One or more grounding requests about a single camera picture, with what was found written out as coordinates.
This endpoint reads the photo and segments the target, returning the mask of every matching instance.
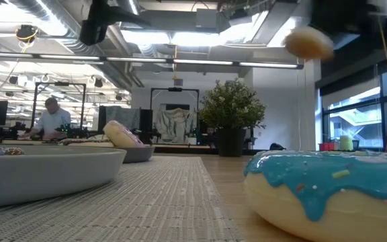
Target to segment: gray bowl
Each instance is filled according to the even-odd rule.
[[[17,147],[26,155],[0,156],[0,206],[108,183],[116,178],[126,155],[124,150],[94,147]]]
[[[132,147],[132,148],[119,148],[124,149],[127,153],[124,163],[135,163],[148,161],[155,151],[155,147]]]

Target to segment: window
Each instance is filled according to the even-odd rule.
[[[340,107],[348,106],[351,104],[357,104],[359,102],[364,102],[364,101],[368,101],[371,99],[378,99],[379,97],[380,97],[380,87],[375,87],[375,88],[370,89],[368,91],[365,91],[361,94],[354,95],[353,97],[349,97],[349,98],[344,99],[342,101],[331,104],[328,107],[328,109],[332,110],[334,108],[340,108]]]
[[[331,113],[329,116],[331,139],[342,135],[359,140],[359,147],[383,147],[382,112],[379,105]]]

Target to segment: exposed ductwork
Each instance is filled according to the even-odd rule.
[[[66,9],[54,0],[8,0],[10,4],[17,8],[36,16],[43,22],[54,23],[56,26],[64,28],[67,32],[64,36],[76,39],[57,40],[66,46],[74,54],[88,55],[88,56],[102,56],[104,53],[98,46],[86,46],[80,42],[77,37],[80,33],[80,25],[77,21],[66,11]],[[50,31],[44,30],[47,34],[54,35]],[[124,78],[123,74],[113,66],[111,63],[104,63],[97,68],[103,71],[106,78],[108,78],[117,88],[130,89],[132,83]]]

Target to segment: woven placemat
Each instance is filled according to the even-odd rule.
[[[0,208],[0,242],[242,241],[197,157],[123,164],[115,182]]]

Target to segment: ceiling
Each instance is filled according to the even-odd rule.
[[[86,46],[76,42],[80,32],[81,21],[86,19],[89,13],[91,0],[6,0],[10,4],[0,4],[0,52],[21,52],[25,43],[20,42],[15,37],[15,31],[22,25],[28,24],[36,26],[38,29],[37,38],[25,49],[26,53],[40,54],[82,54],[101,56],[144,56],[144,51],[140,50],[135,42],[128,42],[122,30],[132,30],[132,25],[127,23],[117,23],[107,30],[106,39],[96,46]],[[228,60],[228,61],[256,61],[256,62],[277,62],[294,63],[297,59],[289,54],[282,47],[271,48],[267,46],[271,39],[279,36],[283,39],[291,28],[308,23],[308,7],[311,0],[302,0],[299,4],[293,1],[260,1],[260,0],[238,0],[229,3],[223,1],[219,12],[217,0],[208,1],[162,1],[155,0],[112,0],[112,5],[119,5],[127,11],[133,11],[129,3],[135,3],[138,7],[138,14],[145,20],[153,19],[153,24],[160,26],[174,40],[176,28],[189,32],[207,32],[219,36],[229,36],[233,34],[240,40],[231,40],[223,44],[207,46],[208,41],[203,38],[195,39],[189,46],[179,44],[177,48],[168,44],[149,44],[154,51],[154,57],[189,58],[198,60]],[[39,13],[28,8],[28,4],[33,7],[47,7],[46,17],[40,17]],[[228,16],[234,13],[235,9],[247,8],[250,17],[256,16],[254,21],[246,27],[230,28]],[[204,19],[211,16],[217,18],[216,22],[205,22],[198,18],[198,14],[203,14],[207,9]],[[293,26],[284,29],[285,23],[292,20]],[[201,22],[211,29],[199,28]],[[49,61],[49,63],[31,63],[0,60],[0,87],[8,80],[10,71],[12,75],[19,77],[18,84],[6,83],[0,89],[0,99],[10,100],[12,110],[19,110],[22,113],[14,118],[30,118],[32,111],[31,103],[34,98],[35,82],[56,81],[69,82],[70,84],[86,84],[86,108],[91,108],[95,103],[101,105],[130,106],[129,91],[132,88],[141,87],[168,87],[172,86],[174,71],[178,78],[184,80],[186,87],[197,87],[206,89],[212,87],[215,80],[229,80],[243,77],[248,72],[244,67],[220,67],[212,65],[170,65],[170,64],[140,64],[133,63],[105,63],[95,65],[95,63],[74,63],[73,61]],[[94,86],[96,79],[102,79],[103,87]],[[59,95],[62,106],[72,112],[73,117],[79,117],[79,105],[82,94],[81,86],[75,87],[55,87],[49,85],[38,95],[38,109],[43,109],[42,102],[54,95]],[[7,92],[13,92],[13,97],[7,97]],[[117,93],[123,93],[124,99],[117,101]],[[90,120],[93,111],[86,112],[86,119]]]

